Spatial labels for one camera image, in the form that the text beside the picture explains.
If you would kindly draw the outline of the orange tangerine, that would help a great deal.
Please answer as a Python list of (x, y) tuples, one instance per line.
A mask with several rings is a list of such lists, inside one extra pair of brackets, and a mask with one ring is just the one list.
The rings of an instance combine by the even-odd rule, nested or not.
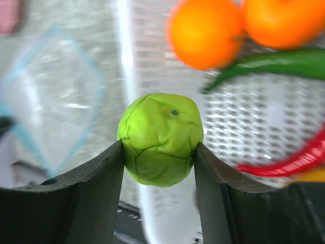
[(166, 22), (175, 56), (197, 70), (223, 68), (244, 43), (242, 14), (233, 1), (180, 1)]
[(324, 32), (324, 1), (242, 1), (244, 26), (260, 45), (301, 47)]

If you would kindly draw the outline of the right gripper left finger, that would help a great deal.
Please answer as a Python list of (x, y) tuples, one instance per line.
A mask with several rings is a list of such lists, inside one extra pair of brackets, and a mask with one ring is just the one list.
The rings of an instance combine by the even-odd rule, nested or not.
[(117, 141), (40, 185), (1, 189), (1, 243), (111, 243), (123, 171)]

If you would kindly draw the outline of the green wrinkled fruit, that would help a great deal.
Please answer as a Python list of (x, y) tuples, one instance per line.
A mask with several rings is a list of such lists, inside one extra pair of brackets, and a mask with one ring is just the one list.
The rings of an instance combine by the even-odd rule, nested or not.
[(196, 103), (175, 94), (147, 94), (132, 102), (117, 130), (125, 167), (146, 186), (171, 187), (191, 172), (197, 144), (204, 140)]

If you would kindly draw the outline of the clear zip top bag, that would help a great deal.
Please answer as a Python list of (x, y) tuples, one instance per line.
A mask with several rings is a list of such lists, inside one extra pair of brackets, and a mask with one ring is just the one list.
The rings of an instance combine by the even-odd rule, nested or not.
[(1, 115), (49, 177), (85, 142), (105, 90), (93, 58), (63, 27), (40, 35), (1, 82)]

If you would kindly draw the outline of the yellow orange mango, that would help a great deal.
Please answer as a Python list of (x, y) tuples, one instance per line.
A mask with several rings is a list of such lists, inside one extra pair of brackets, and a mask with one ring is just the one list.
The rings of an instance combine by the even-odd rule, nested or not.
[(293, 182), (325, 182), (325, 169), (321, 167), (306, 171), (294, 178)]

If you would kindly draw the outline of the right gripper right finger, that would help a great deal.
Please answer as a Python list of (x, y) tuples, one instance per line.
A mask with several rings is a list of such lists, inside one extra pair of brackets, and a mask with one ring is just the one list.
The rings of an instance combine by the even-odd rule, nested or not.
[(275, 189), (199, 143), (194, 172), (204, 243), (324, 243), (324, 183)]

